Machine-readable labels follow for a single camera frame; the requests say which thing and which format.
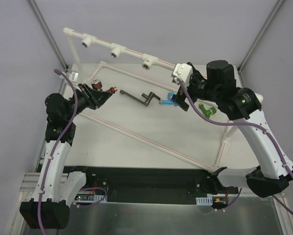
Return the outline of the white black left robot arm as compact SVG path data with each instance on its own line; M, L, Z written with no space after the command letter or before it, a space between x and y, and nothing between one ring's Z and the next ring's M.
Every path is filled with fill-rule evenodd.
M87 84L79 84L73 96L64 98L50 94L46 100L46 150L37 186L27 202L20 205L20 213L32 229L66 228L70 206L80 189L89 190L93 178L81 171L68 174L62 184L62 173L71 150L76 125L73 119L85 109L100 108L115 93L116 88L103 91Z

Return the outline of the white PVC pipe frame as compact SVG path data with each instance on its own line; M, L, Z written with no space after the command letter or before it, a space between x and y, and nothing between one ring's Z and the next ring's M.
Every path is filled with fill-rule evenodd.
M100 79L116 93L96 111L85 110L76 119L74 145L67 166L185 168L215 170L220 166L249 168L258 161L238 130L218 127L173 105L161 105L168 93L173 64L155 56L64 28L79 72L79 82ZM84 48L103 46L112 57L129 55L138 65L83 64L75 43Z

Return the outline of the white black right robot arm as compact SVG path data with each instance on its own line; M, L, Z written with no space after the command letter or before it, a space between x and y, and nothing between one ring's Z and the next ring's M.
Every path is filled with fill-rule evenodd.
M228 187L249 188L262 198L281 193L293 181L293 162L272 134L259 98L251 89L237 87L234 67L225 60L209 62L206 72L203 77L190 62L176 64L171 76L180 87L172 97L173 102L184 111L192 107L211 124L237 127L259 163L249 169L219 168L207 181L209 190L222 193ZM214 102L229 122L205 117L195 106L197 100Z

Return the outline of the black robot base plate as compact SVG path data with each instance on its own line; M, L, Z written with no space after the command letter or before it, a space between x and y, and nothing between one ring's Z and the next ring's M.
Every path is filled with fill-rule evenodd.
M239 185L218 180L225 170L66 166L63 172L84 173L84 188L107 193L108 202L192 205L197 197L238 191Z

